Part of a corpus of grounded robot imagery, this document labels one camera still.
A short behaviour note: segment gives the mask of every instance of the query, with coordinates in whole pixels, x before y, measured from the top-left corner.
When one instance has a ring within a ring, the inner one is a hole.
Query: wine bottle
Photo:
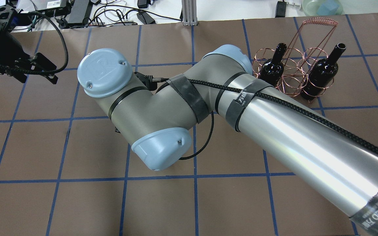
[[[273,57],[263,64],[259,72],[259,79],[264,80],[274,87],[277,85],[282,73],[284,73],[284,64],[282,64],[281,60],[286,50],[287,45],[285,45],[285,43],[278,44]]]
[[[327,58],[318,60],[309,73],[309,80],[306,86],[301,90],[300,95],[307,99],[315,99],[324,87],[338,73],[337,60],[345,52],[347,47],[343,43],[338,43]]]

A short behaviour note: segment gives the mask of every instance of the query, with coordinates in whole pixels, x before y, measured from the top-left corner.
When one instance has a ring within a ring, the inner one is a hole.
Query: brown table surface
[[[378,145],[378,14],[338,15],[327,50],[347,45],[333,87],[310,107]],[[252,58],[289,43],[306,17],[64,30],[70,60],[59,82],[0,76],[0,236],[4,235],[357,235],[360,229],[258,145],[216,116],[197,158],[153,172],[96,103],[76,69],[98,48],[122,52],[135,70],[170,77],[223,44]],[[325,30],[302,31],[296,47]],[[55,31],[14,33],[25,51],[55,64]],[[210,122],[194,127],[200,148]]]

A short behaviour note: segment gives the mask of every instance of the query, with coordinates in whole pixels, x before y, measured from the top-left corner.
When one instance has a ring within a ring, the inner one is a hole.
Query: copper wire bottle holder
[[[305,52],[302,52],[301,50],[294,48],[294,45],[300,37],[300,32],[303,27],[309,24],[329,26],[331,28],[327,35],[321,40],[319,45],[313,48],[308,48]],[[277,85],[275,86],[276,89],[291,97],[295,97],[299,95],[301,91],[304,91],[303,88],[309,81],[308,75],[314,64],[318,61],[318,59],[321,59],[321,57],[327,58],[327,53],[323,49],[327,45],[327,42],[335,31],[337,25],[338,22],[327,17],[313,17],[303,21],[300,28],[297,30],[297,33],[289,43],[287,51],[282,58],[282,63],[284,64],[284,74],[281,76]],[[256,52],[252,63],[253,75],[256,76],[256,78],[259,78],[259,72],[262,65],[267,59],[272,58],[273,52],[275,52],[275,50],[270,48],[262,48]],[[326,87],[318,87],[311,83],[311,85],[322,89],[320,94],[313,97],[323,95],[326,89],[331,87],[333,83],[334,79],[332,79],[332,82],[330,82]]]

